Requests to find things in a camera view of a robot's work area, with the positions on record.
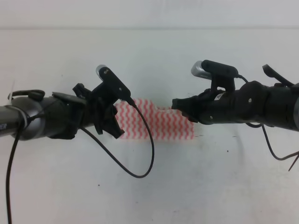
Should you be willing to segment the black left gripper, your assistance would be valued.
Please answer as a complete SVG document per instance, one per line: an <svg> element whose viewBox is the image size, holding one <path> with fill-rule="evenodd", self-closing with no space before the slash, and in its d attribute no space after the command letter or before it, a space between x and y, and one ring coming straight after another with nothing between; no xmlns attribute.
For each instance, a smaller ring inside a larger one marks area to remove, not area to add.
<svg viewBox="0 0 299 224"><path fill-rule="evenodd" d="M83 84L77 84L73 91L77 97L85 101L85 111L81 122L83 127L93 124L98 134L103 134L105 131L115 139L125 133L115 117L117 110L114 103L117 101L117 97L104 83L92 91L85 88Z"/></svg>

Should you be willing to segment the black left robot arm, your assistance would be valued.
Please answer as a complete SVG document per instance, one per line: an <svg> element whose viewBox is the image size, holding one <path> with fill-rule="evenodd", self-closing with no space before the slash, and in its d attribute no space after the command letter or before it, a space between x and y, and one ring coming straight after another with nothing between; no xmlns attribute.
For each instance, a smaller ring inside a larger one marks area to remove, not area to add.
<svg viewBox="0 0 299 224"><path fill-rule="evenodd" d="M42 90L12 92L10 104L0 108L1 136L16 137L21 130L20 140L71 140L79 128L90 126L116 139L124 134L116 119L118 97L107 85L91 91L77 84L73 91L75 95L53 92L50 97Z"/></svg>

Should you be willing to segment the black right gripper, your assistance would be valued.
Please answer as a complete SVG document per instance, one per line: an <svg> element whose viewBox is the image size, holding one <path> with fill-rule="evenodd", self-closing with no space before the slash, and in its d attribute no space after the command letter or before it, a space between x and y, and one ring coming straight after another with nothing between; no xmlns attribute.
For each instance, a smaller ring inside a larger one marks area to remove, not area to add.
<svg viewBox="0 0 299 224"><path fill-rule="evenodd" d="M203 93L190 98L175 98L171 108L179 110L190 122L204 125L241 124L243 119L238 112L237 100L241 91L216 91L207 89Z"/></svg>

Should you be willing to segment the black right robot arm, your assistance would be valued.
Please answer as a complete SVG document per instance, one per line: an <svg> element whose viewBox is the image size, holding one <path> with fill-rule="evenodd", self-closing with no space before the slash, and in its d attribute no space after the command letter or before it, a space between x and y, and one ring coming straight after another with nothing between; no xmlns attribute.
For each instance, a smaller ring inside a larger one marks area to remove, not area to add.
<svg viewBox="0 0 299 224"><path fill-rule="evenodd" d="M259 123L298 131L299 86L269 65L263 66L264 73L279 83L266 86L252 81L238 90L234 79L240 75L234 67L204 62L203 70L211 75L211 87L197 96L172 101L172 109L181 111L191 122L204 125Z"/></svg>

